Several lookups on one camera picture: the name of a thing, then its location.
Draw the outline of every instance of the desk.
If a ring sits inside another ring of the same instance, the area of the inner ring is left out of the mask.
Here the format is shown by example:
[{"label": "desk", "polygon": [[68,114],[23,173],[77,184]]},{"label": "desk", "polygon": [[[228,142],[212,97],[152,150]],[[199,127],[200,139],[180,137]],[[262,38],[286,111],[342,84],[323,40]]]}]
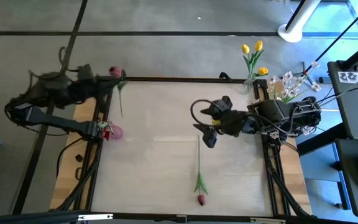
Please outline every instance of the desk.
[{"label": "desk", "polygon": [[[353,85],[339,80],[338,72],[342,72],[342,70],[339,69],[337,62],[329,62],[328,69],[335,94],[340,94]],[[343,122],[299,144],[298,150],[301,156],[331,144],[337,138],[358,139],[358,90],[345,93],[337,98],[337,102]]]},{"label": "desk", "polygon": [[[91,119],[93,116],[93,106],[94,101],[92,100],[88,100],[86,103],[78,105],[76,107],[74,119]],[[72,142],[74,139],[76,139],[75,134],[70,134],[67,144]],[[289,142],[295,144],[293,139],[290,139]],[[85,144],[79,143],[75,147],[69,148],[63,156],[59,177],[55,187],[53,199],[51,201],[51,208],[57,207],[76,185],[77,180],[74,178],[74,173],[77,167],[80,167],[81,164],[75,161],[74,156],[77,154],[83,154],[84,151]],[[281,158],[283,176],[289,191],[293,194],[294,198],[303,207],[303,209],[308,213],[311,213],[298,154],[293,149],[283,146]],[[282,200],[281,194],[278,192],[277,188],[275,190],[277,200],[280,202]],[[85,198],[83,197],[81,208],[84,208],[84,206]],[[283,213],[283,207],[278,207],[278,211]]]},{"label": "desk", "polygon": [[358,141],[338,139],[335,142],[353,213],[358,216]]}]

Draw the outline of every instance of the black table leg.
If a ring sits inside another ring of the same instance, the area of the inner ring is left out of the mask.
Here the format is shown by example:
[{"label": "black table leg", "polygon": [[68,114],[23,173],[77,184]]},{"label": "black table leg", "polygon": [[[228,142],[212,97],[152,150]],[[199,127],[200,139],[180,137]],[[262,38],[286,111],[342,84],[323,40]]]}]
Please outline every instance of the black table leg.
[{"label": "black table leg", "polygon": [[331,144],[338,138],[346,138],[343,123],[337,124],[327,131],[298,145],[299,156],[311,153],[325,145]]}]

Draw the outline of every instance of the floor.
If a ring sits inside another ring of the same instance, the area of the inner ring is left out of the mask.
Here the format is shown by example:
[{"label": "floor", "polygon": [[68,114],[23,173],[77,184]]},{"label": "floor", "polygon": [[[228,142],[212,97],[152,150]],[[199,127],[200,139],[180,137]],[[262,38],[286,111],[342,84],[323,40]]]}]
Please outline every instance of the floor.
[{"label": "floor", "polygon": [[[245,37],[181,35],[181,36],[78,36],[70,65],[90,63],[94,73],[107,74],[111,65],[126,69],[130,76],[217,77],[225,71],[233,78],[244,78],[246,65],[241,58],[241,45],[263,40],[265,53],[257,66],[267,67],[269,75],[301,71],[354,19],[352,6],[358,14],[358,0],[350,3],[322,2],[304,28],[302,41],[290,44],[275,35],[277,27],[288,22],[290,6],[274,0],[93,0],[86,6],[80,24],[82,31],[205,31],[251,32]],[[29,84],[28,69],[35,73],[58,70],[58,49],[67,45],[81,0],[0,0],[0,215],[12,209],[17,189],[32,152],[35,133],[18,128],[5,117],[3,106],[10,98],[23,93]],[[58,31],[20,35],[15,31]],[[326,64],[348,58],[358,50],[358,24],[355,24],[319,62],[311,77],[327,76]],[[323,98],[331,85],[322,85],[315,93],[303,95]],[[333,101],[324,109],[337,110]],[[66,118],[73,116],[74,107],[55,110]],[[338,112],[323,112],[326,129],[340,120]],[[57,154],[66,143],[65,137],[48,137],[37,164],[24,212],[48,210],[54,188]],[[306,180],[313,213],[321,218],[358,222],[349,211],[338,210],[337,190],[323,180]]]}]

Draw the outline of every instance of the white cable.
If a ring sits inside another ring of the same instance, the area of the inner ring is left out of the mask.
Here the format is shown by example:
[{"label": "white cable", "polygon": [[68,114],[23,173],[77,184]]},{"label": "white cable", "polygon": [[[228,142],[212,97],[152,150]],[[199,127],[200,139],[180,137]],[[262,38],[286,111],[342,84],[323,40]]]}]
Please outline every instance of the white cable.
[{"label": "white cable", "polygon": [[333,99],[331,99],[331,100],[329,100],[328,102],[323,103],[322,105],[320,105],[320,107],[326,105],[327,103],[331,102],[332,100],[335,100],[336,98],[341,97],[343,94],[345,94],[345,93],[347,93],[349,90],[351,90],[354,85],[357,85],[357,84],[358,84],[358,81],[357,81],[356,83],[354,83],[353,85],[349,86],[349,88],[348,88],[347,90],[343,91],[343,92],[340,93],[338,96],[335,96]]}]

